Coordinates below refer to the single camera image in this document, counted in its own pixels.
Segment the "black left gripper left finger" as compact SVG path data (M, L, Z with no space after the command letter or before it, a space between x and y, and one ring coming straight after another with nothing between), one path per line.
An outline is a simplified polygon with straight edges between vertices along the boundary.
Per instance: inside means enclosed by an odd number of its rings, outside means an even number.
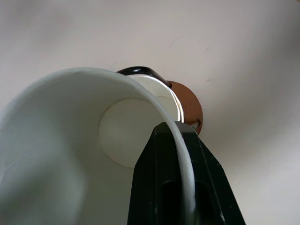
M133 174L127 225L182 225L184 207L174 137L165 122L154 127Z

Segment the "brown paper cup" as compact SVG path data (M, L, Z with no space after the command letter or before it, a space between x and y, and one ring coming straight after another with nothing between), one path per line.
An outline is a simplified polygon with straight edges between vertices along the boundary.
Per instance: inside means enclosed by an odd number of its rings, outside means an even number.
M170 114L174 121L184 122L184 112L176 94L162 81L148 75L129 75L149 91Z
M175 114L98 68L53 73L0 113L0 225L125 225L134 166L161 122L183 179L180 219L192 225L195 179Z

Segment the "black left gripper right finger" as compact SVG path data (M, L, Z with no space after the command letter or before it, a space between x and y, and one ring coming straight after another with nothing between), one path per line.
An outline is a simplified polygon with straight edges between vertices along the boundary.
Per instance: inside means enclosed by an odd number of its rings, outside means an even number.
M195 225L246 225L226 174L193 128L177 122L195 177Z

